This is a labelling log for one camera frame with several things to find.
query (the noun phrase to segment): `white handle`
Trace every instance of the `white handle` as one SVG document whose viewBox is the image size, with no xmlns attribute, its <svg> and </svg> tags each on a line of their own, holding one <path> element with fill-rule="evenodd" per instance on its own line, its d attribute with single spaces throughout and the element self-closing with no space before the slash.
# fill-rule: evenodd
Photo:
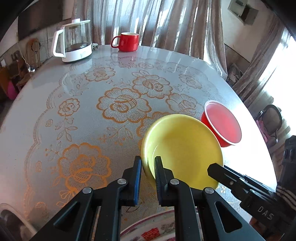
<svg viewBox="0 0 296 241">
<path fill-rule="evenodd" d="M 53 42 L 52 42 L 52 55 L 56 57 L 65 58 L 65 44 L 64 44 L 64 38 L 61 36 L 61 53 L 57 53 L 57 39 L 60 34 L 64 32 L 63 29 L 60 29 L 54 33 Z"/>
</svg>

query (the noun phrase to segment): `red bowl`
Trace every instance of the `red bowl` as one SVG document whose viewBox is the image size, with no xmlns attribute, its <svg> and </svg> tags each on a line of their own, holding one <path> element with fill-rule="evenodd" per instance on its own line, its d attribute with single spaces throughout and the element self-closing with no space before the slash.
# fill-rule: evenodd
<svg viewBox="0 0 296 241">
<path fill-rule="evenodd" d="M 205 103 L 201 122 L 214 133 L 221 147 L 236 145 L 242 139 L 237 119 L 229 109 L 217 101 L 209 100 Z"/>
</svg>

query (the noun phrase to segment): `black chair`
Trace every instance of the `black chair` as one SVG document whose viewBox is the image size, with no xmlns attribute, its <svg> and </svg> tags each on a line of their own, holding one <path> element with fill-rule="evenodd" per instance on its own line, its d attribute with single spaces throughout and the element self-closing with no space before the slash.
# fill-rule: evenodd
<svg viewBox="0 0 296 241">
<path fill-rule="evenodd" d="M 255 121 L 262 120 L 264 127 L 269 136 L 273 139 L 269 140 L 266 145 L 272 147 L 278 142 L 276 132 L 281 128 L 283 119 L 280 110 L 273 104 L 267 105 L 264 110 L 260 111 L 254 118 Z"/>
</svg>

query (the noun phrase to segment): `electric kettle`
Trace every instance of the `electric kettle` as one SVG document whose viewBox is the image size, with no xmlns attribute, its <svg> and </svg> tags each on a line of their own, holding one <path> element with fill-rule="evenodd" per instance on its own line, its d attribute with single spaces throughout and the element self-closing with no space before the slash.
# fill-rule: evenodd
<svg viewBox="0 0 296 241">
<path fill-rule="evenodd" d="M 59 35 L 61 52 L 57 53 Z M 91 44 L 90 20 L 77 18 L 54 33 L 51 52 L 53 56 L 61 57 L 63 62 L 72 62 L 91 55 Z"/>
</svg>

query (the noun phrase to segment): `mug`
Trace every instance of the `mug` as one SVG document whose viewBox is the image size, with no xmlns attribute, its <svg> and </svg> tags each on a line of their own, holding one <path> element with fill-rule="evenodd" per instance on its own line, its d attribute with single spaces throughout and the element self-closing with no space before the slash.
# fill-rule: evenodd
<svg viewBox="0 0 296 241">
<path fill-rule="evenodd" d="M 119 38 L 119 44 L 113 45 L 115 38 Z M 116 36 L 111 41 L 112 48 L 119 48 L 123 52 L 133 52 L 138 49 L 139 34 L 136 33 L 121 33 L 120 36 Z"/>
</svg>

